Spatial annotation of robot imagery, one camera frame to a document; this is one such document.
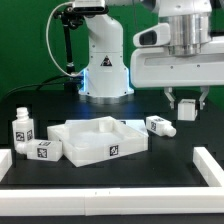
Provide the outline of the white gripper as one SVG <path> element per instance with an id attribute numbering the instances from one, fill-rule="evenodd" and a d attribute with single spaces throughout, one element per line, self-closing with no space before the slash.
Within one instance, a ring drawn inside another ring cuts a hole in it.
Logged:
<path id="1" fill-rule="evenodd" d="M 164 94 L 175 107 L 171 87 L 202 86 L 200 109 L 210 87 L 224 85 L 224 42 L 211 41 L 194 56 L 171 56 L 166 47 L 140 48 L 131 56 L 131 83 L 136 88 L 165 87 Z"/>

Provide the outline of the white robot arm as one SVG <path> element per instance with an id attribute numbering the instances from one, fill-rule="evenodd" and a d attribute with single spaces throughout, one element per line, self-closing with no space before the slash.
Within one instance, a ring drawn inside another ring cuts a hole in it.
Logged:
<path id="1" fill-rule="evenodd" d="M 108 15 L 128 0 L 78 0 L 89 29 L 89 64 L 83 93 L 93 99 L 121 98 L 137 88 L 224 85 L 224 36 L 210 35 L 210 0 L 136 0 L 158 14 L 158 24 L 133 37 L 131 71 L 123 64 L 123 29 Z"/>

